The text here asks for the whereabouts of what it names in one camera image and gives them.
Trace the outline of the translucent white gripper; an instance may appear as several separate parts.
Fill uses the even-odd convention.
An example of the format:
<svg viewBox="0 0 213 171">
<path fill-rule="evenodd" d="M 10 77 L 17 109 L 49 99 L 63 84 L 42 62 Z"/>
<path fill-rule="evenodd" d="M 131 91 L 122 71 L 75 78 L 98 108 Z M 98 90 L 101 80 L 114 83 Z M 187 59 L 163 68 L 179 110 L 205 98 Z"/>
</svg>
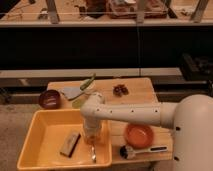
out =
<svg viewBox="0 0 213 171">
<path fill-rule="evenodd" d="M 102 123 L 96 118 L 85 118 L 83 121 L 84 140 L 87 144 L 94 144 L 100 139 Z"/>
</svg>

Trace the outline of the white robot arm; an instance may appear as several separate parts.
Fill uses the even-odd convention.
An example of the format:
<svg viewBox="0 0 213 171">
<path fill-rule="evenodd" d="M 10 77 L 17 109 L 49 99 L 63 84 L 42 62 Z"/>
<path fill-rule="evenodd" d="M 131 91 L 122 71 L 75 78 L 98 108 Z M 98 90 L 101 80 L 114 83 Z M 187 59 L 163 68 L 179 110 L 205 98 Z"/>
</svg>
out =
<svg viewBox="0 0 213 171">
<path fill-rule="evenodd" d="M 95 135 L 101 120 L 173 129 L 173 171 L 213 171 L 213 98 L 191 95 L 179 103 L 105 104 L 93 93 L 80 109 L 84 132 Z"/>
</svg>

